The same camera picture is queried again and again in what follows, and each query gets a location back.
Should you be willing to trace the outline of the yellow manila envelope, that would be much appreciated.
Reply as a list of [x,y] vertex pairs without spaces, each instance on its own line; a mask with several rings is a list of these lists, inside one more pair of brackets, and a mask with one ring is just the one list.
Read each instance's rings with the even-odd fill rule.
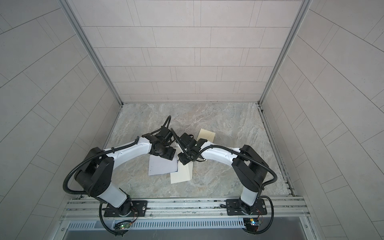
[[200,132],[198,134],[197,140],[205,139],[208,142],[213,143],[214,139],[215,139],[215,136],[216,136],[216,133],[214,133],[214,132],[211,132],[211,131],[208,131],[208,130],[205,130],[205,129],[200,129]]

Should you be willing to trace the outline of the white paper sheet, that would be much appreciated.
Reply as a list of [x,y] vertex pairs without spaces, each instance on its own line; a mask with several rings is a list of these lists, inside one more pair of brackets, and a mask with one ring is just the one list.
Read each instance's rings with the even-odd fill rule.
[[161,158],[160,156],[150,155],[149,158],[149,176],[163,175],[178,171],[177,156],[172,160]]

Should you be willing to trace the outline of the cream white envelope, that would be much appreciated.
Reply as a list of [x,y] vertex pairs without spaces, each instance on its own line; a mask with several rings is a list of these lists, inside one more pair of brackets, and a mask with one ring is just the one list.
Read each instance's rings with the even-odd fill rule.
[[177,160],[177,171],[170,173],[171,184],[181,183],[190,181],[193,178],[193,162],[189,162],[186,165],[183,165],[178,157],[178,154],[182,152],[181,148],[178,145],[173,145],[173,148],[176,149],[174,159]]

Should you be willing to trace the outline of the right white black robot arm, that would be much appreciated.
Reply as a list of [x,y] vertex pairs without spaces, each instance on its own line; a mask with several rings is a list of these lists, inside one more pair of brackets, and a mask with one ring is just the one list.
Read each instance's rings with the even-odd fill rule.
[[178,158],[183,165],[189,162],[212,160],[231,166],[243,185],[238,210],[246,215],[258,211],[264,212],[258,204],[261,203],[259,198],[270,168],[250,146],[227,148],[214,145],[205,139],[196,141],[186,133],[176,137],[176,142],[182,149]]

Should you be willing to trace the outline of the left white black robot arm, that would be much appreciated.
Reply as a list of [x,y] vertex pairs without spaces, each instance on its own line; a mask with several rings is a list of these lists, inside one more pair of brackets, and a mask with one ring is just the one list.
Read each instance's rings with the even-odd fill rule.
[[142,155],[173,160],[176,149],[171,147],[173,134],[166,127],[155,133],[137,137],[133,142],[101,150],[92,149],[87,158],[74,170],[74,179],[85,194],[107,204],[119,216],[127,216],[133,208],[131,197],[112,183],[114,170],[120,165]]

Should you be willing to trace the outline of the white ventilation grille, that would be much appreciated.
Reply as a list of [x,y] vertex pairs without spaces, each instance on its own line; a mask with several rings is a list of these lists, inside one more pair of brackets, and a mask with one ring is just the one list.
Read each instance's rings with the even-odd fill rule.
[[[211,219],[143,219],[137,220],[131,230],[176,230],[176,229],[237,229],[245,228],[244,220],[238,218]],[[71,221],[70,231],[101,231],[100,221]]]

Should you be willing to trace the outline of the left circuit board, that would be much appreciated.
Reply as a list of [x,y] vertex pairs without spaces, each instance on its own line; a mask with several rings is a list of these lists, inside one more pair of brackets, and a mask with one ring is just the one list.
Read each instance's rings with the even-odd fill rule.
[[127,231],[132,226],[132,221],[126,220],[118,222],[114,225],[114,230]]

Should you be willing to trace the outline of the circuit board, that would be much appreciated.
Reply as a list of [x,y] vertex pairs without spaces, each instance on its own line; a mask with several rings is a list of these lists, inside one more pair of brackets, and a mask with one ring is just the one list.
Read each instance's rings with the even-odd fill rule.
[[244,230],[248,232],[257,232],[259,227],[262,225],[262,221],[259,219],[253,219],[253,218],[244,218]]
[[114,230],[127,231],[132,226],[132,221],[126,220],[118,222],[114,225]]

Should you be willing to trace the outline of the right circuit board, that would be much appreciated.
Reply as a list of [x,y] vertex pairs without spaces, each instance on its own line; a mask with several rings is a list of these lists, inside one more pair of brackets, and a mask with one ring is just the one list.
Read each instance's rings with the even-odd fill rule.
[[253,219],[253,218],[244,218],[244,230],[248,232],[257,232],[259,227],[262,225],[262,221],[259,219]]

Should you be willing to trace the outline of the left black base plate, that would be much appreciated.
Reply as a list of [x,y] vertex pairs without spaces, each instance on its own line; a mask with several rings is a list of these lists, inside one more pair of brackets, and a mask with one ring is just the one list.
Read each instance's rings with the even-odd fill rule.
[[131,201],[129,204],[125,204],[120,208],[115,208],[111,204],[107,204],[104,211],[104,217],[144,217],[146,215],[148,207],[148,201]]

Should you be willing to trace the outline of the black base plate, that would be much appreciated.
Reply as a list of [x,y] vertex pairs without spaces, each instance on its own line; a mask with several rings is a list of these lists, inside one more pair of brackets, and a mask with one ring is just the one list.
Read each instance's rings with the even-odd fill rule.
[[262,199],[256,199],[252,206],[248,206],[240,199],[227,199],[226,204],[221,205],[221,208],[227,210],[228,216],[258,216],[268,214],[265,201]]
[[144,217],[146,215],[148,207],[148,201],[131,201],[129,204],[125,204],[120,208],[115,208],[111,204],[107,204],[104,211],[104,217]]

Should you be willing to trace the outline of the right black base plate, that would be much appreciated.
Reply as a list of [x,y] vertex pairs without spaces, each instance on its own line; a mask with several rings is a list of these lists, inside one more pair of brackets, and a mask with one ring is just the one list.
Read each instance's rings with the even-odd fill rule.
[[262,199],[256,199],[252,206],[248,206],[240,199],[227,199],[226,204],[221,205],[221,208],[227,210],[228,216],[258,216],[268,214],[265,201]]

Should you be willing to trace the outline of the aluminium mounting rail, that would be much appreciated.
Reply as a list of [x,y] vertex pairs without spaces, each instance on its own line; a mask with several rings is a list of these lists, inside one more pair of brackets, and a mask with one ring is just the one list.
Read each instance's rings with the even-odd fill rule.
[[[275,217],[300,217],[309,216],[307,204],[303,197],[272,196]],[[223,198],[160,198],[160,199],[133,199],[132,201],[148,201],[146,215],[138,217],[143,219],[177,219],[177,218],[225,218],[227,210],[221,208],[227,199],[239,199],[235,197]],[[270,217],[272,207],[268,200],[264,200],[267,215]],[[100,202],[93,198],[69,200],[60,217],[60,220],[99,220]],[[104,217],[106,220],[122,220],[133,217]]]

